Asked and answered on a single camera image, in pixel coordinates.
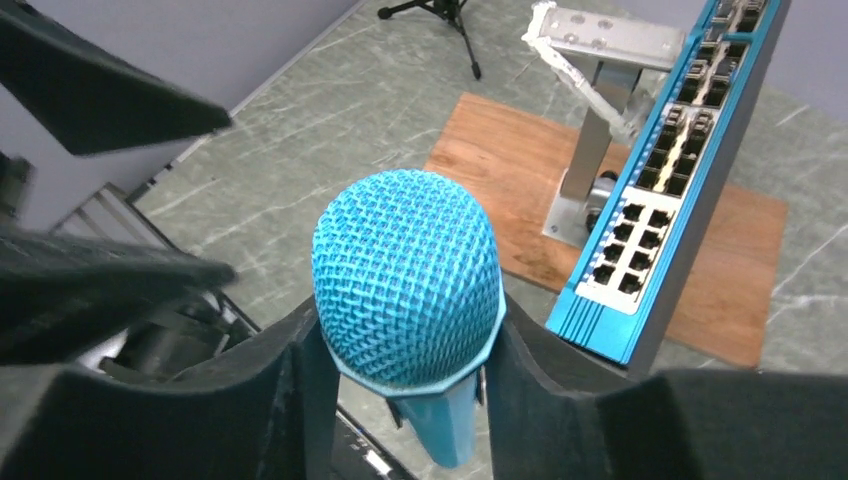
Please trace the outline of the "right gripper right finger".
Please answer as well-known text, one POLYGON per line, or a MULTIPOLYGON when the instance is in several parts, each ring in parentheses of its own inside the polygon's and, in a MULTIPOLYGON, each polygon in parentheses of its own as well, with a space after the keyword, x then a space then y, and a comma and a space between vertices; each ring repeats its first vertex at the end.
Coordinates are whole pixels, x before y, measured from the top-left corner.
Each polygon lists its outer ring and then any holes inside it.
POLYGON ((676 369, 628 380, 515 302, 486 366, 497 479, 843 479, 840 376, 676 369))

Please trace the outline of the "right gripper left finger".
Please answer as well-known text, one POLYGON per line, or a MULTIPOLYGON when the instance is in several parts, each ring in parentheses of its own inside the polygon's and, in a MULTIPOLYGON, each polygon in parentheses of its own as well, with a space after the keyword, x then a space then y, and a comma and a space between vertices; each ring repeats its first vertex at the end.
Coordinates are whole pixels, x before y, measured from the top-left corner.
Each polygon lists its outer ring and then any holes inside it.
POLYGON ((339 374, 313 300, 174 381, 1 371, 5 479, 326 479, 339 374))

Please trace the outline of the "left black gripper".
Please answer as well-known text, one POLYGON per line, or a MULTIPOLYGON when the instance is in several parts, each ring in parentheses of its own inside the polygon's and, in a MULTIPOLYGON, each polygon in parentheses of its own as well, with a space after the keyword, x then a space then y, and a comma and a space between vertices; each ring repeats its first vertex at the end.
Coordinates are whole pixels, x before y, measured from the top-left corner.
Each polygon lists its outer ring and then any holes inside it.
POLYGON ((34 175, 1 160, 1 361, 76 362, 129 382, 165 381, 257 333, 121 190, 105 185, 46 233, 17 213, 34 175))

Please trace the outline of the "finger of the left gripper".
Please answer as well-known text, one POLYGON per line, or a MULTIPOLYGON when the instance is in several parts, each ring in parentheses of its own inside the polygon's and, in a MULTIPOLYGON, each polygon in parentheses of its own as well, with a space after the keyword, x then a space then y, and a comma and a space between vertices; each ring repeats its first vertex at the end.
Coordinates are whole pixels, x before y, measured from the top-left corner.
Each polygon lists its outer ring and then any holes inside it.
POLYGON ((214 133, 228 111, 76 35, 25 1, 1 4, 1 84, 70 154, 214 133))

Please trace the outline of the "blue microphone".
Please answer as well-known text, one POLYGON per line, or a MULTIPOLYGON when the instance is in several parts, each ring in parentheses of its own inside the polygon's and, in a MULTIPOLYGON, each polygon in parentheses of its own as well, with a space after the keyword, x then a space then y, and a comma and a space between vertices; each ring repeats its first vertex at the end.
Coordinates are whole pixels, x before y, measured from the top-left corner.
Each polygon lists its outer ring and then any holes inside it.
POLYGON ((320 216, 311 265, 338 370, 383 397, 436 464, 466 464, 479 373, 507 310, 482 205, 432 171, 367 176, 320 216))

